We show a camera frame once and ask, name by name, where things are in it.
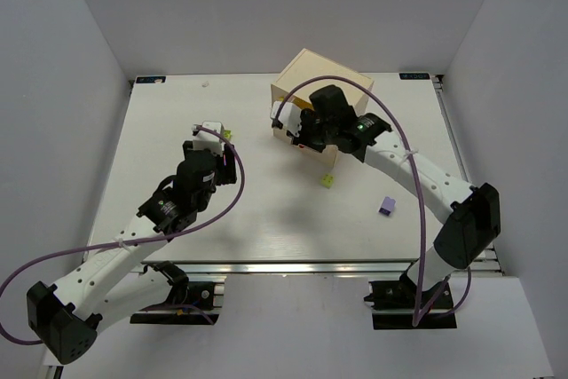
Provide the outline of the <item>red knob drawer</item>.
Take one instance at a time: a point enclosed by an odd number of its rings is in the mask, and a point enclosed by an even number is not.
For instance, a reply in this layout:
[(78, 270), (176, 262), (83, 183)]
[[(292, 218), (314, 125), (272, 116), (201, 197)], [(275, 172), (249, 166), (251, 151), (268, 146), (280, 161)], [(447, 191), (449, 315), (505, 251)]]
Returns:
[(292, 150), (299, 154), (302, 154), (306, 158), (310, 158), (316, 162), (319, 162), (330, 169), (333, 169), (338, 159), (341, 157), (338, 149), (335, 146), (327, 146), (321, 153), (309, 148), (308, 146), (295, 146), (292, 144), (292, 139), (286, 134), (284, 130), (273, 129), (273, 136), (282, 141), (284, 144), (291, 147)]

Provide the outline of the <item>pale lime square lego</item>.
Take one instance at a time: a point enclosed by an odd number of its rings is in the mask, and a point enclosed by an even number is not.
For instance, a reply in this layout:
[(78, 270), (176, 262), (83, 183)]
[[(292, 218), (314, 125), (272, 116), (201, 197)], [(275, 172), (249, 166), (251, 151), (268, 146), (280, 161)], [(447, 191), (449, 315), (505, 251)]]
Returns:
[(335, 180), (335, 178), (334, 178), (333, 175), (331, 175), (331, 174), (325, 174), (325, 175), (321, 178), (320, 183), (321, 183), (324, 187), (326, 187), (327, 189), (329, 189), (329, 188), (331, 188), (332, 185), (334, 184), (334, 180)]

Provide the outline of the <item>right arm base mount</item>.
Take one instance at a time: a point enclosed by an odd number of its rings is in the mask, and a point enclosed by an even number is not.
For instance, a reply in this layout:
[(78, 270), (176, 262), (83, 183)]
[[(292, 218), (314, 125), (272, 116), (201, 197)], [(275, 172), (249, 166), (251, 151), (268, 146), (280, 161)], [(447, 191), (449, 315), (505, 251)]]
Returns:
[[(371, 309), (375, 331), (411, 330), (414, 315), (414, 298), (407, 294), (398, 280), (373, 280), (369, 282), (369, 293), (363, 301)], [(453, 313), (451, 289), (446, 283), (442, 293), (422, 317), (416, 329), (442, 330), (457, 329)]]

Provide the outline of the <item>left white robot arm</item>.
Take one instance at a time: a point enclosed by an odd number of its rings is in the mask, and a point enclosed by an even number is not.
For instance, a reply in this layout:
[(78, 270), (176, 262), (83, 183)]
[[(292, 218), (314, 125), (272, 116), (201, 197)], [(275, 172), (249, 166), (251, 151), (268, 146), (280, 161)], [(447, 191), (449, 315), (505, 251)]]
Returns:
[(62, 365), (70, 364), (115, 322), (153, 304), (172, 303), (188, 278), (170, 261), (149, 265), (127, 290), (117, 284), (176, 233), (188, 229), (219, 186), (236, 182), (233, 150), (200, 133), (183, 144), (184, 159), (134, 218), (81, 266), (51, 285), (38, 281), (27, 292), (30, 328)]

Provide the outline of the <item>purple lego brick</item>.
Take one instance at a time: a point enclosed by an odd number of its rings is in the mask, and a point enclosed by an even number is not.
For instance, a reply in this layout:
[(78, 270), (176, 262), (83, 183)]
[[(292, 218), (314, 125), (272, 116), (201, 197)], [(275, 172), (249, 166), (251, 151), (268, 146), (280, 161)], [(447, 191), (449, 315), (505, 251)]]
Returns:
[(383, 201), (382, 201), (382, 203), (381, 203), (381, 205), (378, 209), (378, 213), (382, 214), (386, 217), (389, 217), (392, 214), (392, 212), (394, 211), (395, 207), (396, 207), (396, 200), (391, 198), (391, 197), (386, 196), (383, 199)]

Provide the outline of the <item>cream drawer cabinet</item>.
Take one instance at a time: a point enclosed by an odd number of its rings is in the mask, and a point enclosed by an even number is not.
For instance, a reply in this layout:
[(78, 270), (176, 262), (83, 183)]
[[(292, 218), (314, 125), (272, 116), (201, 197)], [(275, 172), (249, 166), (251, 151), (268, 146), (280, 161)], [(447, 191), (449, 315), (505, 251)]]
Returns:
[(336, 110), (341, 116), (336, 147), (341, 154), (362, 156), (379, 119), (366, 112), (374, 80), (307, 49), (302, 50), (271, 85), (273, 98), (289, 95), (286, 102), (302, 110)]

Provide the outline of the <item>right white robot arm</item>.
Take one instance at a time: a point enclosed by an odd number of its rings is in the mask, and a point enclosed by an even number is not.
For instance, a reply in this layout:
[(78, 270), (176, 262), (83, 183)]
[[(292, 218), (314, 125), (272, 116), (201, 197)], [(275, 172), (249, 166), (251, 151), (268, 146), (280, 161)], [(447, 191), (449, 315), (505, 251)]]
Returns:
[(453, 177), (408, 149), (390, 123), (373, 113), (357, 114), (336, 85), (315, 91), (310, 102), (311, 107), (298, 116), (294, 144), (316, 151), (336, 146), (421, 199), (442, 225), (423, 259), (402, 275), (410, 291), (429, 292), (452, 272), (466, 269), (500, 234), (496, 188)]

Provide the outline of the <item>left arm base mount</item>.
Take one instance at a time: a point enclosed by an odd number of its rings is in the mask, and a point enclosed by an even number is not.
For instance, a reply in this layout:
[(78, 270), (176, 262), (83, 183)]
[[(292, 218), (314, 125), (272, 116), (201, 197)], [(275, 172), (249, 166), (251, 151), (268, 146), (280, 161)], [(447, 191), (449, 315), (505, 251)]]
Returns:
[(165, 303), (151, 305), (130, 316), (133, 325), (214, 326), (224, 302), (221, 280), (189, 280)]

